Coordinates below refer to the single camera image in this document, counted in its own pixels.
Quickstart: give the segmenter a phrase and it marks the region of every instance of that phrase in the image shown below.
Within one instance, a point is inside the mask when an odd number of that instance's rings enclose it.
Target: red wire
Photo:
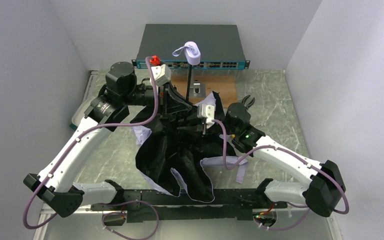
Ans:
[[[267,215],[270,213],[270,211],[275,207],[275,203],[273,202],[270,206],[270,208],[267,210],[267,211],[263,211],[262,213],[260,213],[261,215]]]

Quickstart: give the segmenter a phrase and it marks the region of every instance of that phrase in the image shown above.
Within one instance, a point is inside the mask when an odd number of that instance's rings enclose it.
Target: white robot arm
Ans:
[[[107,74],[107,86],[104,86],[107,94],[105,96],[100,94],[91,102],[76,132],[55,159],[39,174],[28,174],[24,179],[24,184],[61,217],[71,215],[83,205],[124,202],[123,188],[111,180],[101,183],[74,182],[89,155],[115,130],[115,125],[108,125],[108,123],[120,123],[129,114],[127,105],[150,106],[154,105],[154,100],[157,99],[154,98],[151,87],[144,84],[136,85],[136,76],[131,64],[122,62],[114,64],[113,67]],[[153,67],[152,71],[155,73],[155,82],[159,87],[170,81],[170,70],[165,65]],[[207,107],[206,110],[199,110],[198,117],[200,114],[212,117],[214,109],[214,107]],[[213,125],[212,121],[205,118],[204,129]],[[228,107],[223,124],[228,134],[235,135],[232,140],[235,148],[243,153],[253,151],[248,154],[271,162],[298,180],[298,182],[279,182],[265,179],[255,191],[259,201],[307,205],[321,216],[330,216],[341,199],[341,194],[329,179],[320,174],[320,171],[327,173],[339,183],[344,192],[345,185],[337,165],[329,160],[322,164],[281,146],[251,126],[250,118],[243,104],[233,103]],[[65,158],[61,162],[60,158],[64,154],[66,154]]]

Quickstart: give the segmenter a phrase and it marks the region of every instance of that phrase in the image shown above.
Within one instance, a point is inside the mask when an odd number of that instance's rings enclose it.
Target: black metal base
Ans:
[[[259,201],[255,188],[214,189],[215,199],[211,203],[193,201],[185,191],[179,197],[166,195],[156,190],[126,189],[126,201],[142,200],[153,205],[160,220],[195,220],[195,219],[233,219],[252,221],[253,209],[268,209],[271,202]],[[286,202],[277,202],[275,208],[287,208]],[[119,211],[122,206],[108,207],[104,204],[93,204],[92,211]],[[144,204],[128,204],[127,223],[154,221],[155,213]]]

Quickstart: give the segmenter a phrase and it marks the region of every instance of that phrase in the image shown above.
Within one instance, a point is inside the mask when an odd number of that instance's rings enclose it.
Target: metal stand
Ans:
[[[207,96],[205,84],[199,82],[198,80],[194,80],[194,69],[192,65],[189,65],[187,85],[189,86],[189,88],[186,90],[187,101],[189,101],[190,96],[191,98],[205,98]]]

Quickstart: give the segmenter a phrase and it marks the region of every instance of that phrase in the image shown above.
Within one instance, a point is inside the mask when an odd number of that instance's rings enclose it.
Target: black bracket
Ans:
[[[37,174],[29,173],[24,178],[24,185],[26,185],[33,192],[38,188],[41,181],[39,181]],[[43,186],[37,196],[48,204],[59,216],[62,218],[68,217],[73,214],[82,204],[83,195],[85,192],[78,190],[74,186],[68,192],[54,192],[53,187]]]
[[[261,195],[254,188],[214,189],[213,193],[215,199],[210,203],[193,201],[184,190],[180,192],[179,197],[174,197],[156,190],[126,189],[124,198],[125,201],[148,202],[155,207],[161,220],[236,218],[248,221],[253,219],[253,209],[268,209],[272,204],[271,201],[261,200]],[[277,209],[287,207],[286,202],[276,202],[275,208]],[[90,209],[92,211],[120,211],[122,206],[114,208],[108,207],[106,204],[93,204]],[[154,211],[144,204],[128,204],[125,209],[128,223],[155,220]]]

